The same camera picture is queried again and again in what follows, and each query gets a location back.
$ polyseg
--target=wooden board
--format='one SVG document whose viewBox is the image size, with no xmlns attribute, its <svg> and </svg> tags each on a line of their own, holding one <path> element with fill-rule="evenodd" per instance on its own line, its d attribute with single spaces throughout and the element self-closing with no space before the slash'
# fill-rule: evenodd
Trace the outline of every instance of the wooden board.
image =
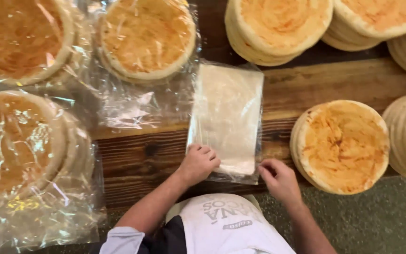
<svg viewBox="0 0 406 254">
<path fill-rule="evenodd" d="M 315 66 L 265 70 L 262 116 L 264 158 L 294 167 L 289 154 L 290 131 L 309 107 L 335 99 L 363 102 L 379 113 L 406 95 L 406 72 L 389 58 L 344 61 Z M 136 131 L 99 130 L 107 207 L 127 209 L 152 191 L 179 166 L 184 157 L 187 123 Z M 388 169 L 386 175 L 396 175 Z M 205 193 L 261 193 L 265 185 L 205 181 L 182 198 Z"/>
</svg>

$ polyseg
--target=white apron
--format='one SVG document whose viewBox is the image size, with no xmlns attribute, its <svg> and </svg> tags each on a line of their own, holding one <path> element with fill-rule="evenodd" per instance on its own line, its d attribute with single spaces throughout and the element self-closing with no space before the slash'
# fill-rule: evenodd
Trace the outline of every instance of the white apron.
<svg viewBox="0 0 406 254">
<path fill-rule="evenodd" d="M 238 195 L 192 198 L 180 216 L 187 254 L 295 254 L 262 213 Z"/>
</svg>

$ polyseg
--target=plastic bag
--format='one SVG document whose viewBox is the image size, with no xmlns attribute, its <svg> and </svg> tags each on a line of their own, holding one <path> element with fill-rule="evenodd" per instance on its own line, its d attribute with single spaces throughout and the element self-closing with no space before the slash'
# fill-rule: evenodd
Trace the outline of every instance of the plastic bag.
<svg viewBox="0 0 406 254">
<path fill-rule="evenodd" d="M 211 147 L 222 163 L 208 180 L 257 184 L 264 74 L 255 66 L 202 61 L 187 145 Z"/>
<path fill-rule="evenodd" d="M 102 166 L 80 98 L 92 27 L 78 5 L 0 1 L 0 253 L 99 241 Z"/>
<path fill-rule="evenodd" d="M 187 120 L 201 50 L 196 6 L 116 0 L 89 9 L 100 124 L 142 129 Z"/>
</svg>

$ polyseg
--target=white shirt sleeve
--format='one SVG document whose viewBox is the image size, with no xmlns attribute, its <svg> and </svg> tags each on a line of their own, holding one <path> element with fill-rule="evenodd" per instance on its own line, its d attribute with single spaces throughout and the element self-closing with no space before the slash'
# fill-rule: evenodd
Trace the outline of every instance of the white shirt sleeve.
<svg viewBox="0 0 406 254">
<path fill-rule="evenodd" d="M 131 227 L 115 227 L 107 234 L 100 254 L 137 254 L 145 234 Z"/>
</svg>

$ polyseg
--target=wooden table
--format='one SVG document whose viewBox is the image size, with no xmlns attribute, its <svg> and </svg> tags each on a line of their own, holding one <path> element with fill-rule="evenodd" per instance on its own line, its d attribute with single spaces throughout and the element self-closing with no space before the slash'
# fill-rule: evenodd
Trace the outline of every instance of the wooden table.
<svg viewBox="0 0 406 254">
<path fill-rule="evenodd" d="M 197 0 L 202 36 L 201 57 L 221 63 L 245 63 L 230 47 L 223 22 L 226 0 Z M 261 68 L 265 74 L 262 115 L 264 158 L 277 158 L 294 168 L 289 153 L 290 131 L 309 107 L 335 99 L 363 102 L 379 113 L 406 95 L 406 72 L 389 57 L 386 43 L 362 52 L 342 52 L 319 42 L 290 63 Z M 127 209 L 173 173 L 184 158 L 187 122 L 155 129 L 99 129 L 106 204 Z M 388 168 L 385 176 L 397 175 Z M 298 174 L 299 181 L 305 179 Z M 182 198 L 205 193 L 251 194 L 266 186 L 202 182 Z"/>
</svg>

